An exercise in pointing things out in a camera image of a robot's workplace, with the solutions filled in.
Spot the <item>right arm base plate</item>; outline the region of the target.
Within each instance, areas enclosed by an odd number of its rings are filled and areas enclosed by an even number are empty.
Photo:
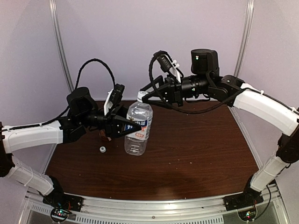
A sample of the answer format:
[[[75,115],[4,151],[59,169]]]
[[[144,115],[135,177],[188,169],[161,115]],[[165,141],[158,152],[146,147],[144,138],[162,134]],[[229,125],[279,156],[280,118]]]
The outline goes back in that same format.
[[[257,218],[257,208],[262,203],[262,196],[240,193],[223,198],[226,211],[237,210],[238,217],[244,222],[251,222]]]

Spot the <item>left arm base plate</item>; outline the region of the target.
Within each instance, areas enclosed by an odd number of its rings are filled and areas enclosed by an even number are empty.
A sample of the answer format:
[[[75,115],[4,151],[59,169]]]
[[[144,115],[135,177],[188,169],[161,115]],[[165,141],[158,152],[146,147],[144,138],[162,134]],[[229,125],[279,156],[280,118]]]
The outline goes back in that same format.
[[[61,223],[68,218],[75,217],[74,212],[80,212],[83,205],[83,197],[63,194],[62,197],[58,196],[44,196],[43,203],[52,207],[50,211],[50,218],[55,223]]]

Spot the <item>white water bottle cap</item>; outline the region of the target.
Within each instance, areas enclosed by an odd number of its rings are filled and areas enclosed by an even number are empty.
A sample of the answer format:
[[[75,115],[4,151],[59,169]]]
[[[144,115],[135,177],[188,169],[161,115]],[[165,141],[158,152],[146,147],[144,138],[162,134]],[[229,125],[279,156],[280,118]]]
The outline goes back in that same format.
[[[137,94],[137,101],[142,103],[143,102],[142,98],[145,97],[147,94],[148,92],[146,91],[139,91]]]

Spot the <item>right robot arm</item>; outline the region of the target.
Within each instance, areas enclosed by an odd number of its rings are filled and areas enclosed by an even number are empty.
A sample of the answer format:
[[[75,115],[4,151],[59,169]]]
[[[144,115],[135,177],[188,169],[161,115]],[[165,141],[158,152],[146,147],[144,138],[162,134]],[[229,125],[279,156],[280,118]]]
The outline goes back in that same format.
[[[151,78],[150,83],[140,90],[138,99],[182,112],[184,100],[205,95],[217,100],[219,105],[244,110],[278,128],[282,135],[277,151],[249,178],[242,193],[226,197],[228,203],[236,200],[249,206],[285,168],[298,161],[299,112],[239,78],[220,76],[215,50],[194,49],[191,60],[192,75],[185,77],[166,51],[156,52],[151,63],[158,62],[167,77]]]

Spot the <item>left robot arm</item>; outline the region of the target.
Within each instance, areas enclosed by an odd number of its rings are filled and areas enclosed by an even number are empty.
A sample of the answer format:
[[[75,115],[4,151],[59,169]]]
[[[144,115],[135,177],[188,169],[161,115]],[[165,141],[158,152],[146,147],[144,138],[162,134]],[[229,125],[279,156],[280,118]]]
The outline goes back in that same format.
[[[127,119],[127,108],[120,104],[124,86],[117,84],[109,93],[104,108],[98,108],[87,87],[79,87],[67,96],[67,115],[44,123],[27,126],[0,127],[0,176],[13,178],[24,186],[34,188],[57,207],[67,203],[59,184],[13,156],[13,152],[41,145],[76,142],[87,128],[103,130],[109,138],[119,138],[141,130]]]

